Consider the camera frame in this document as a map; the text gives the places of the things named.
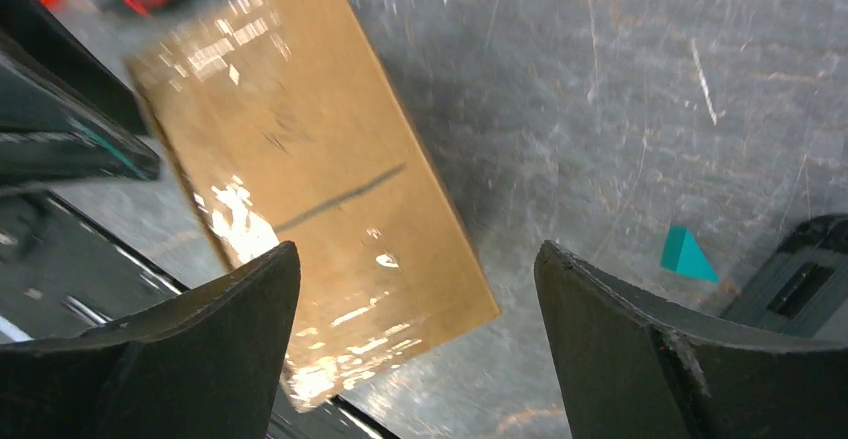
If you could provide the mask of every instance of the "table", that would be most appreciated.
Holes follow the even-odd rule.
[[[62,21],[110,68],[220,0]],[[554,239],[718,313],[799,221],[848,209],[848,0],[350,0],[503,316],[345,397],[402,437],[566,437],[533,283]],[[221,272],[172,176],[59,192],[178,279]],[[662,270],[688,226],[720,284]]]

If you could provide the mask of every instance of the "green triangular prism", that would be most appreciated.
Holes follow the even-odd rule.
[[[695,236],[685,226],[672,225],[663,249],[662,267],[684,276],[719,282]]]

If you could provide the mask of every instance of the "box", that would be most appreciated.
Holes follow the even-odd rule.
[[[300,409],[497,316],[347,0],[232,0],[129,67],[226,264],[297,244]]]

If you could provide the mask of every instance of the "scratched tabletop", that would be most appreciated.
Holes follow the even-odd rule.
[[[60,18],[126,77],[121,54],[220,1]],[[503,308],[345,394],[402,437],[568,436],[533,283],[543,239],[718,313],[793,225],[848,210],[848,0],[350,3]],[[60,192],[189,285],[221,272],[170,175]],[[672,222],[720,284],[660,268]]]

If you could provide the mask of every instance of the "cardboard box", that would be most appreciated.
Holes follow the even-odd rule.
[[[129,66],[222,259],[297,244],[298,407],[497,316],[347,0],[233,0]]]

